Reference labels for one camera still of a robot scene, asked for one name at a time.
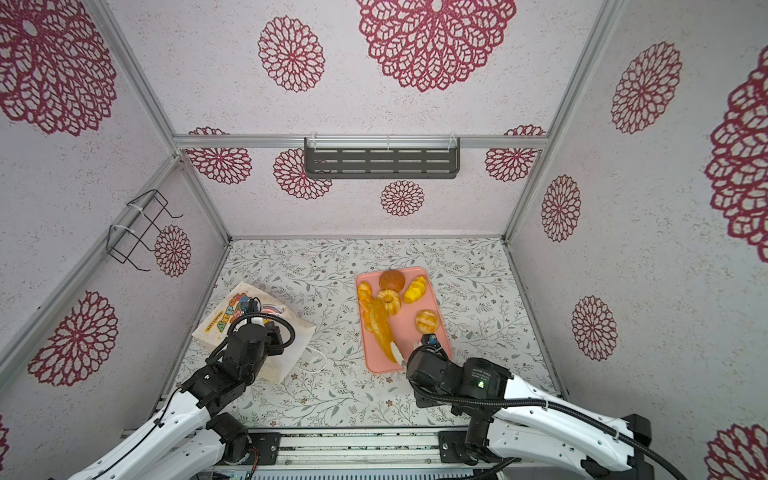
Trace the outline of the metal tongs white tips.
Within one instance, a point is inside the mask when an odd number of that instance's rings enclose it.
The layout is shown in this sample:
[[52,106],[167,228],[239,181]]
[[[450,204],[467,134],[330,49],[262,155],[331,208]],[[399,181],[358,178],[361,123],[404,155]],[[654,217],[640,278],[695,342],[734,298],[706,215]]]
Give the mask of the metal tongs white tips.
[[400,349],[398,348],[398,346],[396,345],[396,343],[395,343],[394,341],[392,341],[392,342],[390,343],[390,350],[392,351],[392,354],[393,354],[393,357],[394,357],[394,359],[395,359],[395,362],[396,362],[396,363],[397,363],[397,364],[398,364],[400,367],[402,367],[403,369],[405,369],[405,368],[407,367],[407,362],[405,361],[405,359],[404,359],[404,357],[403,357],[403,355],[402,355],[402,353],[401,353]]

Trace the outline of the yellow croissant bread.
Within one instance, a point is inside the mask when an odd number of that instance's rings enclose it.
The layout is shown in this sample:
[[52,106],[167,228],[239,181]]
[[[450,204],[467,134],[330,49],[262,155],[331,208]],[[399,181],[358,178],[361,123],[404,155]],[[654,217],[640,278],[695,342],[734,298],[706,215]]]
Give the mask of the yellow croissant bread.
[[414,278],[408,285],[403,294],[403,301],[406,304],[413,304],[420,300],[427,291],[427,281],[424,276]]

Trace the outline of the long orange fake baguette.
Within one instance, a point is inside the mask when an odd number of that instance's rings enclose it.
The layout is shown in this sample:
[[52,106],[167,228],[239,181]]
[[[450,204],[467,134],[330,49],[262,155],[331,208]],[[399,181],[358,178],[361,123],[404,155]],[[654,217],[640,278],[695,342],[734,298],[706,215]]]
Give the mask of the long orange fake baguette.
[[392,350],[394,335],[389,324],[389,314],[385,303],[375,298],[372,300],[368,313],[370,331],[376,338],[385,356],[393,363],[397,363]]

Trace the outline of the ring shaped fake bread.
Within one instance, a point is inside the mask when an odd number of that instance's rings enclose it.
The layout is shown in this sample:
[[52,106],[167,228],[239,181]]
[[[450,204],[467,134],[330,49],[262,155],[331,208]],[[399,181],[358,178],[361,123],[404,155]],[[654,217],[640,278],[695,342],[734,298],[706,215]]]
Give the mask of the ring shaped fake bread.
[[395,316],[400,312],[402,301],[397,291],[392,289],[381,290],[377,294],[377,298],[383,302],[387,314],[390,317]]

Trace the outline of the round brown bun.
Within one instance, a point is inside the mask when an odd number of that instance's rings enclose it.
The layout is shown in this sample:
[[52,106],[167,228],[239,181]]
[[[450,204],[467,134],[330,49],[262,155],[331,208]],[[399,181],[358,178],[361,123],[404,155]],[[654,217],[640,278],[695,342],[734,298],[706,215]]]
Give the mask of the round brown bun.
[[392,290],[399,293],[405,288],[406,278],[402,271],[390,269],[379,276],[378,283],[382,291]]

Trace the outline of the yellow fake bread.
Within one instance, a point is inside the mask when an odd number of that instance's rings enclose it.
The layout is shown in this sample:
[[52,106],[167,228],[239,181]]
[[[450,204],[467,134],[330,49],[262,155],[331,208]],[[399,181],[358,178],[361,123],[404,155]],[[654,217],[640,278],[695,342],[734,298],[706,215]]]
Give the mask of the yellow fake bread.
[[415,327],[423,335],[435,334],[440,325],[439,316],[432,310],[421,310],[417,313]]

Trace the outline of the orange fake bread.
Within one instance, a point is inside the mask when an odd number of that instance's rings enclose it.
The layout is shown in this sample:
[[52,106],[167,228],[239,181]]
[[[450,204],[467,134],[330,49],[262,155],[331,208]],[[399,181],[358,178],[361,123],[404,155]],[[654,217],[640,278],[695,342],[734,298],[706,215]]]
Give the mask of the orange fake bread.
[[372,289],[368,282],[362,281],[357,287],[358,305],[363,318],[364,327],[367,331],[371,331],[370,310],[372,306],[373,296]]

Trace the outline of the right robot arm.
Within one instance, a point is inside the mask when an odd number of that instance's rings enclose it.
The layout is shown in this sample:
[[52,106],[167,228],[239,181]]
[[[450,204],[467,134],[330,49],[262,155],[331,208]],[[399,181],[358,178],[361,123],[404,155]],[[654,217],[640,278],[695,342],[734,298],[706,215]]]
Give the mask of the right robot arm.
[[451,361],[435,341],[404,362],[420,408],[466,416],[464,433],[438,436],[446,463],[533,460],[585,479],[652,479],[651,427],[639,415],[609,419],[548,394],[481,358]]

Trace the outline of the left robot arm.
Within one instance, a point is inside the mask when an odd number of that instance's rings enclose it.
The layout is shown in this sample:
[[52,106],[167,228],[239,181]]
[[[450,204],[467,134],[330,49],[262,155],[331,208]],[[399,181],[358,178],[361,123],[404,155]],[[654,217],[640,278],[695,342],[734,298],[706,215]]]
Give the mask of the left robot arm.
[[74,479],[188,479],[223,461],[255,454],[249,430],[224,411],[252,385],[266,360],[296,339],[274,315],[247,314],[229,327],[203,367],[146,423]]

